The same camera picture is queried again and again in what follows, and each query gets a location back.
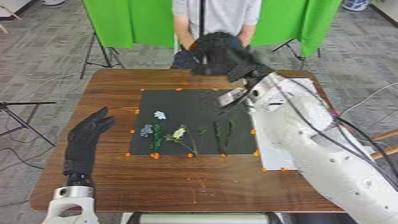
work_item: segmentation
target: green backdrop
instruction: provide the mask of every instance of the green backdrop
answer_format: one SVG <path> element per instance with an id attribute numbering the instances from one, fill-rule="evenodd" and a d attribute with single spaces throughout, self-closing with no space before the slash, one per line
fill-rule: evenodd
<path id="1" fill-rule="evenodd" d="M 252 46 L 297 39 L 302 56 L 325 38 L 341 0 L 263 0 Z M 172 0 L 85 0 L 92 26 L 105 47 L 133 43 L 174 47 Z"/>

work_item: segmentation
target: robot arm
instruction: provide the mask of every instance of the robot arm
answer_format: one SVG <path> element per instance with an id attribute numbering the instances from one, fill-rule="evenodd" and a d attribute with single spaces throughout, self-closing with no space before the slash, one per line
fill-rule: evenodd
<path id="1" fill-rule="evenodd" d="M 53 193 L 42 224 L 98 224 L 94 213 L 94 182 L 90 175 L 99 135 L 114 125 L 114 118 L 105 118 L 106 113 L 108 108 L 105 107 L 80 122 L 69 132 L 64 162 L 67 181 L 66 186 Z M 82 208 L 82 214 L 60 217 L 62 212 L 73 207 Z"/>
<path id="2" fill-rule="evenodd" d="M 222 106 L 245 97 L 261 141 L 289 152 L 309 184 L 357 223 L 398 223 L 396 185 L 375 169 L 348 130 L 334 123 L 320 97 L 275 72 L 256 80 L 220 97 Z"/>

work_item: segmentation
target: gray floor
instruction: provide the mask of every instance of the gray floor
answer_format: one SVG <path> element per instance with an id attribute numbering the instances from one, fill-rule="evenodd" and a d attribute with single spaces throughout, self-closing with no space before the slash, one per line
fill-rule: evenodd
<path id="1" fill-rule="evenodd" d="M 78 71 L 92 33 L 80 0 L 69 0 L 62 8 L 44 8 L 39 2 L 25 11 L 21 21 L 2 21 L 11 34 L 0 32 L 0 101 L 57 101 L 42 106 L 34 119 L 34 126 L 55 141 L 58 132 L 78 103 L 92 72 L 83 81 Z M 398 81 L 398 29 L 371 9 L 361 13 L 339 10 L 321 48 L 321 58 L 307 59 L 305 70 L 320 79 L 329 97 L 339 111 L 355 104 L 371 92 Z M 297 69 L 298 61 L 284 48 L 270 53 L 273 46 L 257 48 L 265 62 L 282 69 Z M 172 50 L 149 46 L 121 50 L 121 60 L 128 68 L 167 68 Z M 380 92 L 377 97 L 352 111 L 346 118 L 369 134 L 396 128 L 398 113 L 377 123 L 398 110 L 396 87 Z M 28 107 L 12 107 L 25 117 Z M 16 126 L 0 114 L 0 132 Z M 16 149 L 23 158 L 41 153 L 50 145 L 21 131 L 12 137 L 0 138 L 0 149 Z M 51 151 L 30 161 L 44 167 Z M 0 151 L 0 169 L 18 162 L 12 152 Z M 0 206 L 28 198 L 41 171 L 16 165 L 0 172 Z M 28 203 L 0 207 L 0 224 L 41 223 L 44 214 L 37 213 Z M 101 215 L 103 223 L 115 223 L 115 216 Z"/>

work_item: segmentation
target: yellow flower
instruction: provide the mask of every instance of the yellow flower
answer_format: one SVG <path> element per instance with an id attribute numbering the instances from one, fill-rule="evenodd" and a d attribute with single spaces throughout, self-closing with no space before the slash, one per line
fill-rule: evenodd
<path id="1" fill-rule="evenodd" d="M 179 128 L 179 129 L 174 131 L 172 138 L 174 138 L 174 139 L 181 139 L 183 134 L 185 134 L 185 128 Z"/>

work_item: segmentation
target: black mat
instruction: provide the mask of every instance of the black mat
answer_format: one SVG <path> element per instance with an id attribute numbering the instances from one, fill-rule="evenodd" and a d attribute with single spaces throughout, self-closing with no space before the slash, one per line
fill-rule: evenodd
<path id="1" fill-rule="evenodd" d="M 140 113 L 135 119 L 131 154 L 147 155 L 153 152 L 153 135 L 142 137 L 140 130 L 146 124 L 153 124 L 158 120 L 154 118 L 156 111 L 162 111 L 167 116 L 167 120 L 160 121 L 163 135 L 172 135 L 179 126 L 186 125 L 199 148 L 199 155 L 220 154 L 222 152 L 225 154 L 250 154 L 256 151 L 256 139 L 250 134 L 252 122 L 243 105 L 238 105 L 231 112 L 218 114 L 217 97 L 224 93 L 225 91 L 211 90 L 144 91 Z M 218 138 L 215 137 L 215 121 L 220 128 Z M 206 129 L 202 136 L 199 135 L 199 128 Z M 192 147 L 186 134 L 183 143 Z M 167 141 L 163 141 L 158 152 L 163 155 L 188 154 L 186 148 Z"/>

